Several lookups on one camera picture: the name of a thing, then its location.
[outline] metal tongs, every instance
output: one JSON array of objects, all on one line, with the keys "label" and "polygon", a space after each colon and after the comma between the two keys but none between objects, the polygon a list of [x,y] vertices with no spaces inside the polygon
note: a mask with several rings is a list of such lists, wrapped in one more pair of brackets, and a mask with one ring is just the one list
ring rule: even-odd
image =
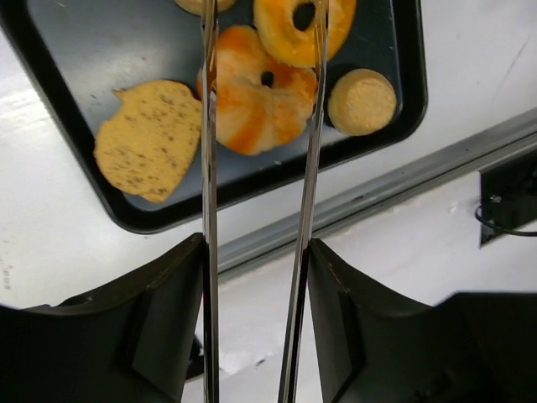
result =
[{"label": "metal tongs", "polygon": [[317,93],[310,126],[310,141],[305,163],[304,189],[300,207],[299,233],[295,250],[295,264],[291,282],[291,296],[285,331],[284,359],[279,382],[278,403],[294,403],[298,377],[300,336],[304,318],[306,281],[310,263],[310,240],[315,205],[315,189],[319,171],[319,152],[323,124],[323,103],[326,90],[326,62],[328,59],[328,0],[315,0],[314,21],[315,74]]},{"label": "metal tongs", "polygon": [[203,345],[205,403],[220,400],[218,358],[218,242],[216,226],[216,41],[218,6],[204,0],[201,14],[202,82],[201,174],[203,178]]}]

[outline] black cable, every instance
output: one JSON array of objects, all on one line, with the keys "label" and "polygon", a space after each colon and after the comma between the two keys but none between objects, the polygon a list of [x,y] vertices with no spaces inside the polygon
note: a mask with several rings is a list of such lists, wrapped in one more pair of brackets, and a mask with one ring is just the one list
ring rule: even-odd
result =
[{"label": "black cable", "polygon": [[479,213],[482,210],[482,205],[477,206],[476,211],[474,212],[474,217],[485,227],[491,228],[500,233],[505,233],[507,235],[514,235],[515,237],[537,237],[537,231],[516,231],[513,229],[507,229],[500,227],[496,224],[486,221],[481,214]]}]

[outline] scratch mark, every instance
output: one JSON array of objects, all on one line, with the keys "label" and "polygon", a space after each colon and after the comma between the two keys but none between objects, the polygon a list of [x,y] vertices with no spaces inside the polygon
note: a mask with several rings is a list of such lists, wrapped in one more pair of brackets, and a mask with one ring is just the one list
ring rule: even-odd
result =
[{"label": "scratch mark", "polygon": [[496,90],[496,93],[494,94],[494,97],[493,97],[493,101],[492,103],[490,104],[490,107],[493,107],[494,106],[494,103],[496,102],[496,100],[498,99],[498,96],[500,95],[500,92],[502,91],[503,89],[503,86],[505,85],[505,82],[507,81],[507,79],[509,78],[509,76],[511,76],[511,72],[513,71],[514,67],[517,65],[519,59],[520,59],[520,56],[522,56],[522,54],[524,53],[524,50],[526,49],[526,46],[528,45],[528,43],[531,41],[531,37],[533,36],[533,33],[529,34],[528,35],[528,38],[524,41],[524,43],[522,44],[522,46],[520,47],[520,50],[519,52],[517,53],[517,55],[514,57],[513,61],[511,62],[511,64],[509,65],[509,68],[507,69],[507,72],[505,73],[505,75],[503,76],[503,79],[502,79],[502,82],[500,82],[500,85],[498,86],[498,89]]}]

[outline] yellow food item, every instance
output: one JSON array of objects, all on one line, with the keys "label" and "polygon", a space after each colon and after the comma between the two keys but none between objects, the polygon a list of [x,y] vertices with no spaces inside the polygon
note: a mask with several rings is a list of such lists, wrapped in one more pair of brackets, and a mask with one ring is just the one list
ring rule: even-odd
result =
[{"label": "yellow food item", "polygon": [[94,155],[120,191],[164,202],[190,167],[201,136],[201,102],[176,81],[114,91],[122,101],[96,136]]},{"label": "yellow food item", "polygon": [[328,100],[328,116],[340,132],[364,136],[387,126],[396,107],[395,90],[384,76],[356,69],[334,86]]},{"label": "yellow food item", "polygon": [[[276,60],[298,67],[315,65],[314,24],[297,29],[295,12],[315,15],[316,1],[254,0],[253,16],[264,48]],[[351,31],[357,0],[328,2],[328,60],[343,46]]]},{"label": "yellow food item", "polygon": [[[195,15],[201,15],[203,13],[204,1],[205,0],[175,0],[175,2],[179,4],[181,8]],[[233,4],[235,4],[236,1],[237,0],[217,0],[218,12],[226,11]]]},{"label": "yellow food item", "polygon": [[[216,43],[216,139],[256,155],[289,143],[313,112],[317,80],[311,69],[279,63],[263,49],[255,29],[234,25]],[[201,95],[201,74],[198,74]]]}]

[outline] tray rim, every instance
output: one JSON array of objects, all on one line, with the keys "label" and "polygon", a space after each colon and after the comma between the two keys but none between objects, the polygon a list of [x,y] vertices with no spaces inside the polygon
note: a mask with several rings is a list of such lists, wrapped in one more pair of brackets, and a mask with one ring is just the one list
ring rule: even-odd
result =
[{"label": "tray rim", "polygon": [[[349,147],[349,144],[363,141],[363,138],[349,138],[323,147],[319,163],[321,171],[399,143],[407,139],[423,120],[429,99],[421,3],[420,0],[391,0],[391,2],[394,9],[395,37],[398,42],[402,107],[397,118],[388,127],[367,138],[366,142],[373,143],[373,147],[358,153],[355,149],[349,152],[349,149],[353,149]],[[407,23],[398,24],[401,20]],[[81,144],[83,138],[75,141],[70,134],[78,131],[91,132],[91,130],[30,17],[27,0],[0,0],[0,27],[39,94],[40,100],[78,160],[99,202],[119,227],[131,233],[153,234],[201,217],[201,194],[160,210],[145,211],[135,207],[120,190],[110,185],[96,166],[93,157],[95,143],[93,136],[89,136]],[[412,51],[402,50],[404,46],[401,44],[414,47],[414,55],[411,55]],[[409,98],[419,105],[410,104],[409,106]],[[243,180],[219,186],[218,210],[300,181],[304,177],[304,170],[305,154],[283,165],[276,165],[250,175]],[[244,187],[250,191],[240,192]]]}]

